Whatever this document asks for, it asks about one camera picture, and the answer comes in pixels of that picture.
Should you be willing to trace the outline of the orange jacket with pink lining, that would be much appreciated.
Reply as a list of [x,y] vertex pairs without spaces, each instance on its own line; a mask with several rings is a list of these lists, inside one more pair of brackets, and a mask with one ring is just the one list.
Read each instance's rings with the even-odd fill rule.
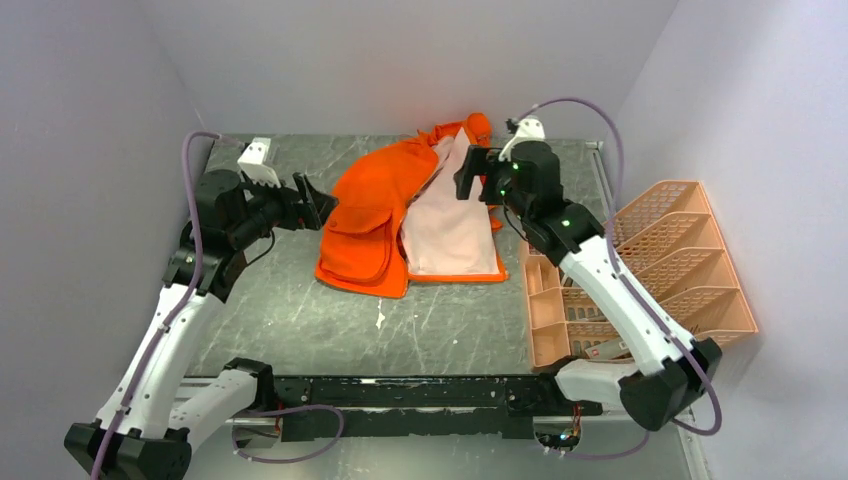
[[509,274],[494,234],[502,224],[475,197],[456,197],[469,146],[487,146],[482,113],[420,131],[368,153],[333,188],[339,203],[320,243],[315,276],[341,290],[401,298],[410,282],[498,283]]

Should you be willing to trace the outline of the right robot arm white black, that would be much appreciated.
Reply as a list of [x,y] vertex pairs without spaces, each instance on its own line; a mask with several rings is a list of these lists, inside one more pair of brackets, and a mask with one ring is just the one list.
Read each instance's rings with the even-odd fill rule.
[[[573,279],[628,347],[632,363],[573,360],[539,391],[550,413],[576,401],[623,408],[641,427],[657,431],[702,396],[714,421],[692,433],[717,434],[723,412],[711,380],[722,358],[718,344],[697,340],[647,292],[611,244],[612,230],[582,204],[567,199],[560,160],[544,141],[510,148],[472,145],[454,175],[456,197],[502,205],[518,218],[530,245]],[[474,193],[476,181],[482,189]]]

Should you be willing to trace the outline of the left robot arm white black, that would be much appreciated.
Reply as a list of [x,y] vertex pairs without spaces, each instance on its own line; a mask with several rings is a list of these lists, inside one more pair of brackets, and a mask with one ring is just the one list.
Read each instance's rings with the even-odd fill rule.
[[184,403],[176,396],[210,320],[247,268],[246,249],[276,229],[320,230],[337,206],[303,174],[292,186],[213,170],[188,185],[189,221],[166,268],[151,324],[116,389],[65,449],[93,479],[180,479],[195,450],[240,412],[280,400],[270,365],[229,361]]

